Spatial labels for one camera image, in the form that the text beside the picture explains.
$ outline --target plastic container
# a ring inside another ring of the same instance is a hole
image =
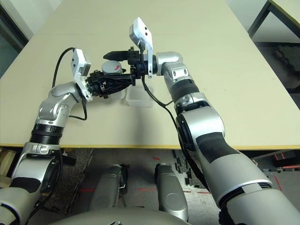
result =
[[[151,86],[148,86],[148,88],[153,94],[153,88]],[[130,85],[127,88],[126,101],[129,106],[133,107],[153,107],[154,105],[154,101],[141,85]]]

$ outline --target table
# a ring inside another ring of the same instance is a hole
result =
[[[272,12],[300,38],[300,2],[298,0],[267,0],[248,30],[252,38],[269,12]]]
[[[299,109],[223,0],[64,0],[0,80],[0,144],[28,141],[63,50],[83,49],[90,71],[100,69],[104,54],[133,46],[128,30],[137,16],[152,32],[154,52],[183,55],[195,83],[222,117],[230,145],[300,149]],[[62,60],[57,84],[72,80],[70,59],[68,53]],[[146,82],[161,101],[170,100],[162,77]],[[96,97],[87,110],[87,121],[69,119],[63,148],[179,148],[172,121],[158,105],[134,108],[125,100]],[[82,106],[72,114],[83,116]]]

